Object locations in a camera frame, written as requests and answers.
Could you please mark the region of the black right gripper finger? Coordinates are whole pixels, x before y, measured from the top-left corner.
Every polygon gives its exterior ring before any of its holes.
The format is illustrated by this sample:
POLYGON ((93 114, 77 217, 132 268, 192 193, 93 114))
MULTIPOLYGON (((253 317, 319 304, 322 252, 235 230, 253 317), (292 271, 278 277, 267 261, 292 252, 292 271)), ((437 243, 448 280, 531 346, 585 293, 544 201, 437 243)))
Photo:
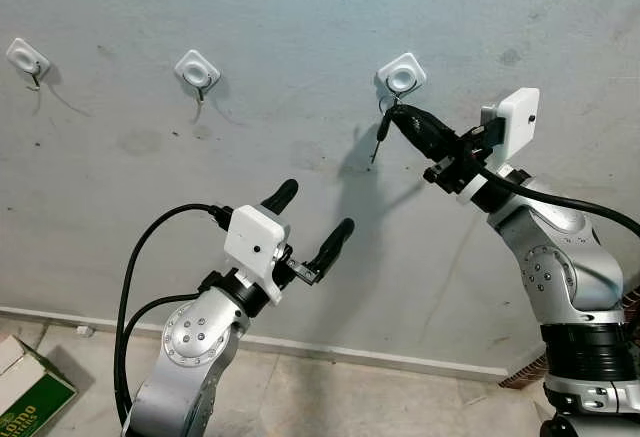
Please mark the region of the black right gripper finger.
POLYGON ((419 150, 422 157, 429 161, 444 161, 449 155, 457 153, 460 146, 460 137, 447 126, 436 126, 434 123, 402 123, 399 130, 413 148, 419 150))
POLYGON ((393 105, 392 122, 417 150, 458 150, 465 146, 452 127, 413 105, 393 105))

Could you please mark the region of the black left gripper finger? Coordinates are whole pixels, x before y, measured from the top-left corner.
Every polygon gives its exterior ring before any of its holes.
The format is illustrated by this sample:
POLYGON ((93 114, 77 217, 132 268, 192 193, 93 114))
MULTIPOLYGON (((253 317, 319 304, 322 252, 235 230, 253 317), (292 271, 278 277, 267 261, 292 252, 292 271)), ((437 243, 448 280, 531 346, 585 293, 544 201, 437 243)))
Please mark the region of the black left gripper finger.
POLYGON ((343 246, 347 244, 352 232, 355 231, 355 221, 352 218, 344 218, 330 235, 321 244, 315 258, 303 263, 303 282, 307 285, 319 283, 333 267, 339 255, 342 254, 343 246))
POLYGON ((300 184, 294 178, 288 178, 280 184, 273 194, 261 201, 261 208, 279 216, 296 198, 298 190, 300 190, 300 184))

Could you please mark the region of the key with black head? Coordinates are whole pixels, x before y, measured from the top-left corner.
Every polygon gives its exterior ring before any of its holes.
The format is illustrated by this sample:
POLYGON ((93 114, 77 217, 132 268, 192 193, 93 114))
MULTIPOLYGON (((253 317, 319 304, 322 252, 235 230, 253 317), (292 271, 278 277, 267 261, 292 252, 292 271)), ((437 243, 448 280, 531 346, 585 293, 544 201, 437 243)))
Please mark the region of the key with black head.
POLYGON ((378 125, 378 130, 376 130, 375 146, 374 149, 372 149, 372 153, 370 155, 370 164, 374 164, 376 162, 380 146, 384 143, 385 139, 387 139, 387 135, 389 134, 392 120, 390 120, 388 112, 390 111, 390 108, 396 107, 396 105, 398 105, 399 103, 401 103, 401 99, 399 99, 398 97, 392 97, 389 99, 387 105, 379 104, 381 111, 381 120, 378 125))

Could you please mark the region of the green white cardboard box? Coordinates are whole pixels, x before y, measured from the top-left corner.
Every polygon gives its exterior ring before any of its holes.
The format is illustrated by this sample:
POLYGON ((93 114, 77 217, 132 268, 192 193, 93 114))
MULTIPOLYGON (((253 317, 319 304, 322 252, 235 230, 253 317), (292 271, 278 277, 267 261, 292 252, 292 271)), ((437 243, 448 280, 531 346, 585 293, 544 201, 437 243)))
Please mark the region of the green white cardboard box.
POLYGON ((46 356, 0 335, 0 437, 35 437, 78 392, 46 356))

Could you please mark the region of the white adhesive wall hook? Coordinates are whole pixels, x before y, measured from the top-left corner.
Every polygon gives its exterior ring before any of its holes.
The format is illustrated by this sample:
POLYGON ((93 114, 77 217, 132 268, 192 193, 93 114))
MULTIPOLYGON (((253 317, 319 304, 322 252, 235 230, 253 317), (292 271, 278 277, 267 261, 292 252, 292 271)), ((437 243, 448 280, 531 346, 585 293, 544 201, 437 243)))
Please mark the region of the white adhesive wall hook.
POLYGON ((425 86, 428 72, 420 65, 415 54, 406 52, 380 67, 372 82, 378 93, 379 111, 385 112, 402 100, 404 95, 425 86))
POLYGON ((175 63, 175 76, 196 90, 197 103, 204 104, 207 91, 220 80, 220 71, 198 50, 189 49, 175 63))
POLYGON ((52 63, 45 54, 33 48, 26 40, 15 38, 8 49, 5 50, 5 57, 10 65, 17 68, 18 71, 26 73, 29 81, 31 81, 31 85, 27 88, 28 90, 41 90, 42 76, 52 68, 52 63))

